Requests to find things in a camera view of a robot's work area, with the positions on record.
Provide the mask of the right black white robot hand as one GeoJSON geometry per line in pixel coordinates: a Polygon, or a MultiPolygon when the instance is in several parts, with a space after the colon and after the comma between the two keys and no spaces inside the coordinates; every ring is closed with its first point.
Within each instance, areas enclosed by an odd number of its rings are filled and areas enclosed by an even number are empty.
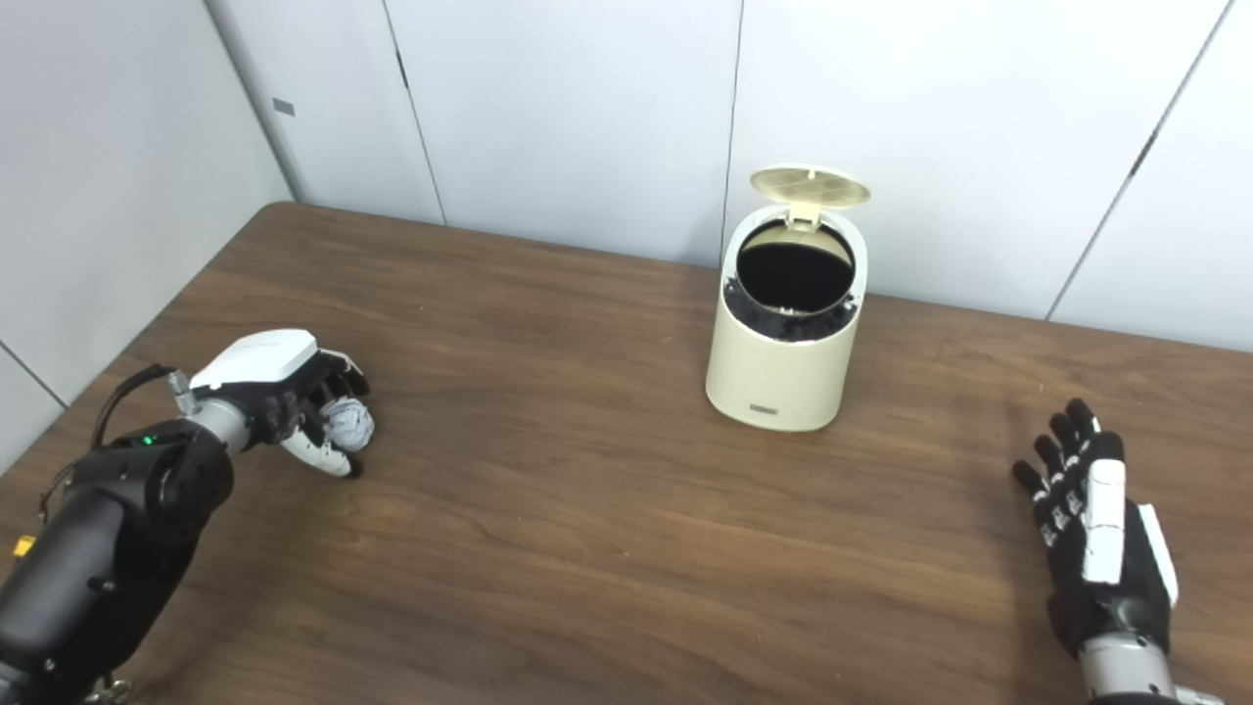
{"type": "Polygon", "coordinates": [[[1153,505],[1128,495],[1123,438],[1074,398],[1048,419],[1032,448],[1042,468],[1017,460],[1011,476],[1045,545],[1053,634],[1071,656],[1111,634],[1172,652],[1177,567],[1153,505]]]}

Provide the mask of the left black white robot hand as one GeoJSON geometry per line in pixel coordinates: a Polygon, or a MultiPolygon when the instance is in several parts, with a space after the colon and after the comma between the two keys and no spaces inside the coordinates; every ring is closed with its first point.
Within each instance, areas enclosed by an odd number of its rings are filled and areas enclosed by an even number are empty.
{"type": "Polygon", "coordinates": [[[193,376],[188,419],[223,442],[229,458],[258,445],[336,478],[356,478],[373,433],[361,366],[309,331],[263,331],[234,341],[193,376]]]}

